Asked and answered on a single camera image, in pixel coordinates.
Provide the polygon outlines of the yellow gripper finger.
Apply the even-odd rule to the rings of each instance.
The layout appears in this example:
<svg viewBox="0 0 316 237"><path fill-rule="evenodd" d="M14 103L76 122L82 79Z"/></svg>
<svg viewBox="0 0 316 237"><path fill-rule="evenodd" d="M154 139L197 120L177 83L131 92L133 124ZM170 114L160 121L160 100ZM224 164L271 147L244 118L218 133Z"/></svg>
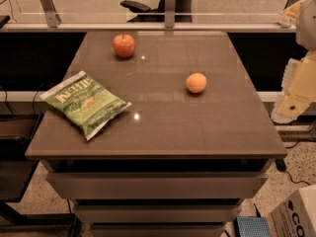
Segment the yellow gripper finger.
<svg viewBox="0 0 316 237"><path fill-rule="evenodd" d="M285 66L271 118L277 123L297 120L316 101L316 52L302 59L291 58Z"/></svg>
<svg viewBox="0 0 316 237"><path fill-rule="evenodd" d="M289 28L296 24L296 21L299 16L300 9L302 7L304 0L299 0L292 5L286 7L283 11L281 11L278 15L277 22L283 28Z"/></svg>

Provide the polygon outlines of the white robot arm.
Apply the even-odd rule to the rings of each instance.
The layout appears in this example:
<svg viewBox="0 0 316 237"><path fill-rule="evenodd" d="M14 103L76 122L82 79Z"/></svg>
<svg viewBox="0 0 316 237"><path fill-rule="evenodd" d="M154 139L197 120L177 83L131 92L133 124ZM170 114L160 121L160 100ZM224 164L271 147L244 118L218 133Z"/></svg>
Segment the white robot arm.
<svg viewBox="0 0 316 237"><path fill-rule="evenodd" d="M291 58L284 69L281 92L271 118L277 123L290 123L316 101L316 0L299 0L279 15L282 27L296 26L296 42L307 53L300 60Z"/></svg>

